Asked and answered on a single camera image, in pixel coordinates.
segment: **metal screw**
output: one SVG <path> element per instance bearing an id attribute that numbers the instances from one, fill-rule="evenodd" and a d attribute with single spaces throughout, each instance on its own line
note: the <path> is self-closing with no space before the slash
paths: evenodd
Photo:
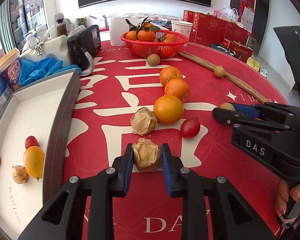
<path id="1" fill-rule="evenodd" d="M 115 168 L 113 168 L 113 167 L 106 169 L 106 173 L 108 173 L 108 174 L 113 174 L 114 172 L 115 172 Z"/>
<path id="2" fill-rule="evenodd" d="M 182 167 L 182 168 L 180 169 L 180 171 L 181 171 L 181 173 L 183 173 L 183 174 L 188 174 L 188 173 L 190 172 L 189 168 L 187 168 L 187 167 Z"/>
<path id="3" fill-rule="evenodd" d="M 76 183 L 78 180 L 79 180 L 79 178 L 77 176 L 72 176 L 69 179 L 70 183 Z"/>
<path id="4" fill-rule="evenodd" d="M 225 177 L 223 177 L 223 176 L 219 176 L 219 177 L 217 177 L 217 182 L 219 182 L 219 183 L 225 183 L 227 181 L 227 179 L 225 178 Z"/>

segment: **yellow box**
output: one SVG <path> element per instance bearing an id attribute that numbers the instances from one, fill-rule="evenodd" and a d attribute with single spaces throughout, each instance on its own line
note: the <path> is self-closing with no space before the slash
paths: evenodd
<path id="1" fill-rule="evenodd" d="M 254 60 L 252 57 L 248 58 L 248 61 L 247 62 L 250 62 L 252 63 L 253 65 L 257 66 L 258 68 L 260 68 L 260 63 L 256 60 Z"/>
<path id="2" fill-rule="evenodd" d="M 247 65 L 249 67 L 252 67 L 255 71 L 259 72 L 259 70 L 260 70 L 260 65 L 259 66 L 253 65 L 250 61 L 247 61 Z"/>

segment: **glass door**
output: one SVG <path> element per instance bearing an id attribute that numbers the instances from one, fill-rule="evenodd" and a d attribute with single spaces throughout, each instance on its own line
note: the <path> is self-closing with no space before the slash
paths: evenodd
<path id="1" fill-rule="evenodd" d="M 24 0 L 24 4 L 29 30 L 34 28 L 35 22 L 38 25 L 47 25 L 43 0 Z"/>
<path id="2" fill-rule="evenodd" d="M 26 44 L 25 35 L 28 32 L 23 0 L 10 0 L 9 6 L 13 36 L 16 41 L 17 48 L 22 50 L 24 44 Z"/>

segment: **yellow mango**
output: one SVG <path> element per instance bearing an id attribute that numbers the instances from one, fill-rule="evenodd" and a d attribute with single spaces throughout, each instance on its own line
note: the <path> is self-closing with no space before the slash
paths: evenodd
<path id="1" fill-rule="evenodd" d="M 43 175 L 44 155 L 44 152 L 37 146 L 29 147 L 23 154 L 23 163 L 27 173 L 38 181 Z"/>

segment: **red table mat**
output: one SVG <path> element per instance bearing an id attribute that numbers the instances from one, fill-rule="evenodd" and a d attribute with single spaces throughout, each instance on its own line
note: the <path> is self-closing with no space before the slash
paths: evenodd
<path id="1" fill-rule="evenodd" d="M 242 79 L 272 102 L 286 103 L 275 87 L 259 73 L 239 60 L 214 49 L 189 44 L 184 51 L 221 65 Z M 95 71 L 82 78 L 76 109 L 64 161 L 64 180 L 73 175 L 86 178 L 98 174 L 124 153 L 127 143 L 136 143 L 139 135 L 132 134 L 130 118 L 141 106 L 151 108 L 164 95 L 159 82 L 163 67 L 177 67 L 190 87 L 183 119 L 197 117 L 201 132 L 192 139 L 182 139 L 174 125 L 156 126 L 150 139 L 161 145 L 169 143 L 174 156 L 202 176 L 225 176 L 276 233 L 274 195 L 278 177 L 231 145 L 231 127 L 218 124 L 211 110 L 225 102 L 252 104 L 253 96 L 225 78 L 184 58 L 162 60 L 150 67 L 125 47 L 102 44 L 95 58 Z M 89 201 L 85 212 L 86 239 Z M 114 198 L 114 233 L 118 240 L 180 239 L 182 199 L 170 199 L 166 193 L 161 171 L 133 173 L 126 198 Z M 211 228 L 209 207 L 208 223 Z"/>

